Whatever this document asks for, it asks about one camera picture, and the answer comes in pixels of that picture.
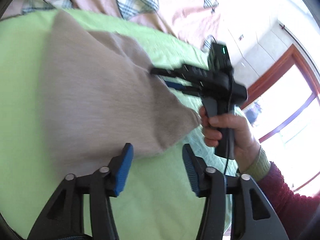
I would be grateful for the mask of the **red sleeve forearm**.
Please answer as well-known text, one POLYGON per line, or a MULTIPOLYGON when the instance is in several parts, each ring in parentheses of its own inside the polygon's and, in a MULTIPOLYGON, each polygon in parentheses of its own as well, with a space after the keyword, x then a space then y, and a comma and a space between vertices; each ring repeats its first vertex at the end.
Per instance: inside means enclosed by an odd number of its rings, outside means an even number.
POLYGON ((279 168, 260 146, 240 151, 236 161, 240 173, 255 179, 289 239, 319 239, 319 196, 307 197, 290 190, 279 168))

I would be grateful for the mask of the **person's right hand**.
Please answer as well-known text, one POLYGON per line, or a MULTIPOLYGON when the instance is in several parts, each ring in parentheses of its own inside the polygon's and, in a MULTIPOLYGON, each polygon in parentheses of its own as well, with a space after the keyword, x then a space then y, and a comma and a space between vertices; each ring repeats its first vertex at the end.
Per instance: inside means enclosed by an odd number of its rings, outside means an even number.
POLYGON ((238 115, 223 114, 212 118, 206 116, 206 110, 201 107, 199 114, 202 121, 204 142, 208 147, 217 147, 223 135, 218 128, 234 130, 234 159, 241 173, 245 172, 254 162, 260 152, 259 141, 255 139, 247 120, 238 115))

